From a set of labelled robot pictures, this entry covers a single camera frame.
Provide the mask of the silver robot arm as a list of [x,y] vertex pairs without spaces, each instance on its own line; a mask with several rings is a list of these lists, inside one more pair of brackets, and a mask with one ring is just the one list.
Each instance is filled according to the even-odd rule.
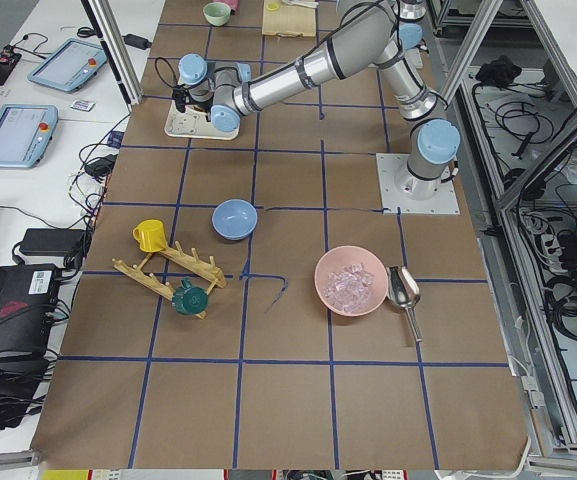
[[171,137],[231,140],[243,117],[261,112],[330,80],[368,67],[385,77],[401,117],[411,124],[411,152],[397,168],[395,187],[412,200],[432,198],[447,182],[461,137],[437,112],[443,98],[406,58],[422,40],[422,1],[339,1],[339,26],[310,51],[260,77],[249,65],[207,61],[190,53],[178,64],[165,132]]
[[406,59],[416,69],[423,67],[420,45],[423,39],[421,21],[426,14],[423,0],[396,1],[394,10],[400,21],[399,37],[403,44]]

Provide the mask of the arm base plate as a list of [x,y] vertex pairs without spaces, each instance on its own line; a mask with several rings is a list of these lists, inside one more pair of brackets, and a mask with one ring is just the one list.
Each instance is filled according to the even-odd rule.
[[382,210],[385,213],[418,215],[459,215],[454,183],[439,179],[425,181],[407,169],[408,154],[377,153],[376,164]]

